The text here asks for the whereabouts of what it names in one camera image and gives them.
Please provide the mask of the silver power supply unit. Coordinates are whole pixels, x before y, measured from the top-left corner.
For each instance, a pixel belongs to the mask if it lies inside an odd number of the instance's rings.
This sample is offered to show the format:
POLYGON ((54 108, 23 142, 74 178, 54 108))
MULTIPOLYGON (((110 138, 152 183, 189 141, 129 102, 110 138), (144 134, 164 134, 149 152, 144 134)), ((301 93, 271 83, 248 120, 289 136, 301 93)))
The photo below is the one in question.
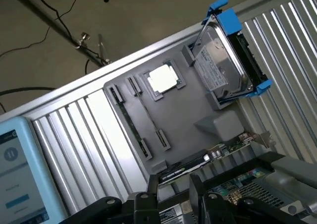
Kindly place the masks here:
POLYGON ((174 205, 159 213, 161 224, 185 224, 184 217, 191 212, 189 201, 174 205))

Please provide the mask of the green graphics card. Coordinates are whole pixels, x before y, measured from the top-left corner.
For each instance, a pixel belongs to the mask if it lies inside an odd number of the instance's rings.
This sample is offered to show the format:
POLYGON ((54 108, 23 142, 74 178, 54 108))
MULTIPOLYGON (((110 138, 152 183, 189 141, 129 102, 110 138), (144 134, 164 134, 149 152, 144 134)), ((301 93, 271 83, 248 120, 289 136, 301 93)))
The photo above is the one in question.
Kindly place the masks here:
POLYGON ((244 132, 235 137, 230 143, 218 143, 212 148, 202 149, 199 152, 179 161, 158 174, 158 184, 160 187, 169 185, 182 176, 192 173, 201 167, 213 164, 234 153, 250 146, 253 142, 270 148, 275 145, 275 141, 270 132, 257 134, 254 132, 244 132))

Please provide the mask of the green Dell motherboard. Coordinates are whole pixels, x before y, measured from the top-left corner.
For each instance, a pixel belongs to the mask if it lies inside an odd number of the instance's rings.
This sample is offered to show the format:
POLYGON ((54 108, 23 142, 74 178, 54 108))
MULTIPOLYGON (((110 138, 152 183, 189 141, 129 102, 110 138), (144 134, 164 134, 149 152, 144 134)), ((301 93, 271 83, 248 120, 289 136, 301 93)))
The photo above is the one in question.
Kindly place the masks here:
POLYGON ((243 197, 253 197, 273 207, 278 207, 280 205, 280 200, 256 183, 256 180, 266 174, 267 172, 264 172, 260 168, 255 168, 223 184, 213 187, 211 191, 220 194, 235 205, 243 197))

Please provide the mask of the grey parts rack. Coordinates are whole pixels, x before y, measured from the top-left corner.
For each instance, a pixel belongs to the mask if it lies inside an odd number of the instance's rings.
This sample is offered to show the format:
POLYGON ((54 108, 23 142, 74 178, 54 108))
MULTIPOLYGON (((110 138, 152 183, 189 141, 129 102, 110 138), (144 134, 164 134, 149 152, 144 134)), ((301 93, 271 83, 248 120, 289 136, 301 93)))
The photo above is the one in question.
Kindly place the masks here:
POLYGON ((104 93, 137 151, 143 167, 158 173, 202 149, 226 143, 244 131, 235 105, 220 110, 204 87, 198 73, 186 60, 187 45, 173 47, 104 84, 104 93), (147 78, 162 65, 171 65, 178 83, 163 92, 154 92, 147 78), (152 158, 146 160, 110 88, 116 85, 141 138, 152 158))

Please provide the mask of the open metal PC case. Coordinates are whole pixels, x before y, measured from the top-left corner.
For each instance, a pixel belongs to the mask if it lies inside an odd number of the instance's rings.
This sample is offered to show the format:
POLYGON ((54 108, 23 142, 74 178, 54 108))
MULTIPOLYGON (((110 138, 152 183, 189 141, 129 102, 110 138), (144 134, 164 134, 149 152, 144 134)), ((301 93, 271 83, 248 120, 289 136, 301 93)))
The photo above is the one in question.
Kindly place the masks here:
MULTIPOLYGON (((306 224, 317 224, 316 164, 270 151, 202 182, 206 191, 212 192, 213 187, 255 168, 267 172, 256 183, 280 200, 278 207, 271 207, 297 217, 306 224)), ((186 201, 189 201, 189 188, 162 201, 159 209, 165 210, 186 201)))

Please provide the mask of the silver CPU chip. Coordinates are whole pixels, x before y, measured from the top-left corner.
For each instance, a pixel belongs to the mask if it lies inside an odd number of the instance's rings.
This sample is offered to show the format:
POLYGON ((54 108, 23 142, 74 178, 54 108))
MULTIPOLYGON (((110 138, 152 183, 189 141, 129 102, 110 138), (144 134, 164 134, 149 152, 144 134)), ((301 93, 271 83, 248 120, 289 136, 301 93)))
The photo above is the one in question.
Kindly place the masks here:
POLYGON ((163 93, 178 83, 178 76, 171 65, 164 64, 149 73, 147 78, 154 92, 163 93))

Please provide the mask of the light blue teach pendant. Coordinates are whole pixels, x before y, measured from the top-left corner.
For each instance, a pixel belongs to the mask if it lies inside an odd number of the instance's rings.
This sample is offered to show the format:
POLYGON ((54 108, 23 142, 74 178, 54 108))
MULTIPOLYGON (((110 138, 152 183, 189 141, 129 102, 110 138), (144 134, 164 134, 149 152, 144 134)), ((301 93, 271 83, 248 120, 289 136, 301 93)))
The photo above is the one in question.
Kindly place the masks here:
POLYGON ((66 217, 30 122, 0 122, 0 224, 59 224, 66 217))

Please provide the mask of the hard disk with blue caddy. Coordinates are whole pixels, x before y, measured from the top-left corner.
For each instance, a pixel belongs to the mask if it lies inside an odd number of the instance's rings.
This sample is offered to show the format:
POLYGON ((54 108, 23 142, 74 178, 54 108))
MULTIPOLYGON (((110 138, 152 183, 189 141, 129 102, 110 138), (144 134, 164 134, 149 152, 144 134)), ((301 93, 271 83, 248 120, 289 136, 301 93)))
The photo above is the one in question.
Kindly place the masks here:
POLYGON ((228 0, 217 0, 209 5, 191 48, 194 68, 220 104, 259 96, 273 84, 249 49, 235 11, 221 9, 227 4, 228 0))

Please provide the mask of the silver metal clip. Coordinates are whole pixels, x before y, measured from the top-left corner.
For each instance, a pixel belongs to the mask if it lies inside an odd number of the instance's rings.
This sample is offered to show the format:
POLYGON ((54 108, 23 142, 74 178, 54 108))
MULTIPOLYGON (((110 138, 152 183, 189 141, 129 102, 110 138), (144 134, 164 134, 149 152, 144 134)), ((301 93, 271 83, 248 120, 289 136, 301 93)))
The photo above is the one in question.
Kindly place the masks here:
POLYGON ((105 57, 105 47, 103 44, 103 37, 102 34, 98 34, 98 46, 99 46, 99 55, 100 57, 106 61, 106 57, 105 57))

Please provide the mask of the silver metal clamp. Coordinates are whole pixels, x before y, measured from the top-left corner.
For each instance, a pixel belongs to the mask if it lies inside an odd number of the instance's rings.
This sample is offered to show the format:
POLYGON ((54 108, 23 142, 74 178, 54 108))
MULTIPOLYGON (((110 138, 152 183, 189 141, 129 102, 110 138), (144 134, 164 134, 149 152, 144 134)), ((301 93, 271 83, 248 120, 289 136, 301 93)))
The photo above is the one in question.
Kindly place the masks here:
POLYGON ((89 40, 91 38, 91 36, 86 33, 86 32, 82 32, 81 33, 81 38, 78 40, 77 45, 75 46, 76 49, 79 49, 80 47, 87 47, 87 43, 86 41, 89 40))

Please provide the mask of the dark metal stand bar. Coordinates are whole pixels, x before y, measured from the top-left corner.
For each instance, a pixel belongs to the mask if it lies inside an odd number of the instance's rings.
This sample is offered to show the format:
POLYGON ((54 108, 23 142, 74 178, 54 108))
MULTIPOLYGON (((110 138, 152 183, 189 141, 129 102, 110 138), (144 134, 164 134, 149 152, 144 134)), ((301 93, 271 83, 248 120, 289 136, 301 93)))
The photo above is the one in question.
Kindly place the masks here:
MULTIPOLYGON (((44 10, 42 10, 40 6, 38 6, 38 4, 36 4, 33 0, 17 1, 20 2, 25 8, 30 10, 37 18, 41 19, 52 30, 54 30, 57 34, 59 34, 63 39, 65 39, 69 44, 71 44, 75 48, 78 40, 76 40, 72 36, 70 30, 62 20, 61 14, 59 14, 56 8, 49 5, 45 0, 39 0, 43 5, 45 5, 48 9, 52 10, 56 14, 56 19, 53 19, 44 10)), ((110 64, 109 59, 106 59, 106 61, 104 61, 97 52, 89 49, 88 47, 80 47, 79 49, 75 48, 75 50, 84 55, 89 61, 95 63, 98 67, 103 67, 110 64)))

